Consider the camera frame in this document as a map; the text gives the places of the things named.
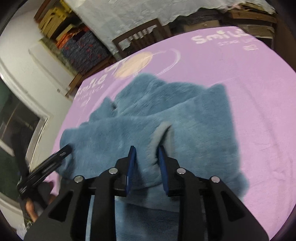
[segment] black gripper frame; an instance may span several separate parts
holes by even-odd
[[[55,169],[57,169],[61,164],[62,160],[71,154],[72,148],[70,145],[64,146],[61,150],[56,152],[47,158],[44,162],[42,162],[34,171],[29,174],[29,170],[26,166],[25,158],[20,155],[16,155],[18,158],[18,164],[22,164],[20,167],[21,172],[21,181],[17,185],[17,190],[20,194],[20,198],[22,200],[26,200],[27,198],[31,198],[33,201],[38,202],[43,209],[47,207],[47,204],[43,200],[42,196],[37,190],[37,187],[40,183],[42,183],[45,178],[52,173]]]
[[[77,176],[60,191],[25,235],[25,241],[85,240],[91,196],[94,195],[90,240],[116,241],[114,196],[126,197],[136,161],[130,147],[125,158],[117,160],[98,177]]]
[[[180,196],[178,241],[268,241],[263,227],[218,177],[196,177],[179,169],[163,146],[158,148],[167,196]]]

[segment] fuzzy blue fabric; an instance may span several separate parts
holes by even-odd
[[[114,102],[106,98],[88,122],[64,131],[60,146],[71,144],[73,153],[57,171],[69,179],[99,176],[135,146],[133,190],[116,200],[118,240],[175,240],[168,237],[178,227],[179,201],[166,197],[161,184],[160,142],[181,167],[202,178],[219,176],[238,197],[245,194],[248,182],[239,169],[223,85],[166,83],[150,74],[138,75]]]

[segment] chair backrest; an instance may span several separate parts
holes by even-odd
[[[126,56],[136,51],[139,51],[143,48],[146,48],[156,43],[157,40],[155,39],[154,34],[152,32],[148,33],[148,28],[155,25],[157,26],[156,29],[158,30],[162,38],[163,39],[168,38],[168,35],[165,29],[163,28],[163,26],[161,25],[161,23],[159,22],[158,18],[148,21],[146,23],[143,23],[140,26],[137,26],[132,30],[127,31],[126,33],[120,35],[119,37],[117,37],[112,41],[117,47],[121,57],[125,58]],[[131,46],[128,49],[132,47],[134,51],[121,49],[121,47],[119,46],[119,43],[125,39],[127,39],[131,44]]]

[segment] bolt head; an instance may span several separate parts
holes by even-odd
[[[185,174],[186,173],[186,170],[184,168],[178,168],[177,169],[177,173],[178,174]]]
[[[80,183],[80,182],[82,182],[82,181],[83,181],[83,176],[76,176],[76,177],[74,177],[74,181],[75,181],[76,183]]]
[[[118,170],[115,167],[112,167],[112,168],[109,169],[110,174],[116,174],[117,172],[118,172]]]
[[[213,176],[213,177],[211,177],[211,180],[212,180],[212,182],[214,182],[214,183],[218,183],[218,182],[220,182],[220,178],[218,178],[217,176]]]

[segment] blue gripper pad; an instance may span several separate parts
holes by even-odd
[[[168,195],[169,188],[168,188],[168,170],[165,165],[165,153],[162,152],[161,148],[158,148],[158,163],[160,167],[161,172],[161,179],[163,182],[163,189],[165,191],[165,194]]]
[[[136,162],[136,148],[134,146],[131,146],[128,157],[130,158],[129,160],[129,166],[128,166],[128,173],[126,175],[126,195],[131,190],[132,186],[132,181],[133,181],[133,169],[135,167],[135,162]]]

